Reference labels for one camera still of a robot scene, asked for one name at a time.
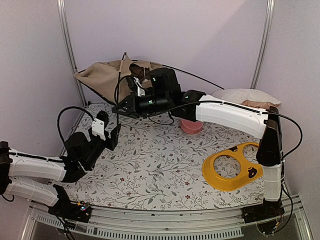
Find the beige fabric pet tent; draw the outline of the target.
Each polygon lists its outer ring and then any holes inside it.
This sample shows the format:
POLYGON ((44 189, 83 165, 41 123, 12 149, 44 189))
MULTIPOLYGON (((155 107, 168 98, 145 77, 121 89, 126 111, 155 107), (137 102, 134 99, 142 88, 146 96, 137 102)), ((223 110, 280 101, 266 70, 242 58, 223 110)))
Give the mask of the beige fabric pet tent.
POLYGON ((119 79, 134 76, 147 89, 152 86, 149 72, 162 67, 162 64, 152 61, 132 60, 125 52, 121 60, 95 62, 84 71, 75 73, 74 77, 103 100, 114 104, 114 92, 119 79))

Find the black flexible tent pole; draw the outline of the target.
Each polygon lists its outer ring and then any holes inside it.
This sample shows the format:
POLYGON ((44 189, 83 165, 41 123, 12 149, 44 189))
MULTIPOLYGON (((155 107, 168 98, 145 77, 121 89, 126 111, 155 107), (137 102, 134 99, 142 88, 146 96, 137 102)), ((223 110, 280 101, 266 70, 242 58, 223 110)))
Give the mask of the black flexible tent pole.
POLYGON ((225 88, 218 83, 213 82, 212 80, 209 80, 207 78, 204 78, 202 76, 199 76, 195 73, 191 73, 190 71, 183 70, 178 67, 170 66, 168 64, 164 63, 158 63, 155 61, 149 61, 151 64, 154 65, 161 65, 162 67, 165 68, 170 68, 174 70, 177 73, 177 78, 182 83, 182 86, 186 89, 187 87, 203 87, 205 84, 208 84, 212 86, 213 88, 219 89, 219 90, 224 90, 225 88))

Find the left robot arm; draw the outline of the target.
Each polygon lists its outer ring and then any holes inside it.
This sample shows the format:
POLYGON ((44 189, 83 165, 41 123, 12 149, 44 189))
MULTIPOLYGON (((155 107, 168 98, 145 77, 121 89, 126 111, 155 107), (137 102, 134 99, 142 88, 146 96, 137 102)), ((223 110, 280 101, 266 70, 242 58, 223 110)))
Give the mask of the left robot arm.
POLYGON ((75 132, 64 141, 66 156, 45 157, 18 152, 7 141, 0 143, 0 193, 17 195, 40 202, 63 216, 74 213, 74 205, 63 187, 45 185, 34 178, 75 183, 92 171, 105 149, 113 151, 119 138, 121 124, 107 132, 109 115, 101 110, 92 117, 89 136, 75 132))

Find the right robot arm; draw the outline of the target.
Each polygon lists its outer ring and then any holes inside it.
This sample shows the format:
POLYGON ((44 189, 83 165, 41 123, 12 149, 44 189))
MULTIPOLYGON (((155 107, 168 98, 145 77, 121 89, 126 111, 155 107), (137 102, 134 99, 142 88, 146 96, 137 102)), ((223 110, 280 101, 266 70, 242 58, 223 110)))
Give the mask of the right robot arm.
POLYGON ((264 203, 258 213, 269 218, 281 198, 282 132, 279 113, 221 100, 198 90, 182 91, 173 69, 163 67, 148 74, 151 87, 143 87, 132 75, 118 77, 112 111, 130 118, 147 118, 170 113, 192 121, 222 125, 259 139, 256 155, 264 175, 264 203))

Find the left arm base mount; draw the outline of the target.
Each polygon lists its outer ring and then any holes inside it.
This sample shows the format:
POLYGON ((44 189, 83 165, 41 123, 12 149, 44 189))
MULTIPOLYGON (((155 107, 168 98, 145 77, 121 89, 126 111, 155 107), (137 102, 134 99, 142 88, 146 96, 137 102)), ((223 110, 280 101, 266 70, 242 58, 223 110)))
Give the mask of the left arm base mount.
POLYGON ((63 219, 88 223, 91 218, 91 204, 84 201, 72 202, 62 186, 53 185, 58 201, 48 207, 48 213, 63 219))

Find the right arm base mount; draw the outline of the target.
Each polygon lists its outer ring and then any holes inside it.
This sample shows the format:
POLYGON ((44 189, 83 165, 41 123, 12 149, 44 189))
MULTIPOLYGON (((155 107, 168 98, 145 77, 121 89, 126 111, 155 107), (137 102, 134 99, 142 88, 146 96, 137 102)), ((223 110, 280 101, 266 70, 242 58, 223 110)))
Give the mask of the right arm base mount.
POLYGON ((263 200, 261 204, 243 207, 241 209, 241 217, 245 223, 253 223, 271 219, 257 225, 257 229, 264 235, 272 235, 278 229, 285 210, 282 201, 263 200))

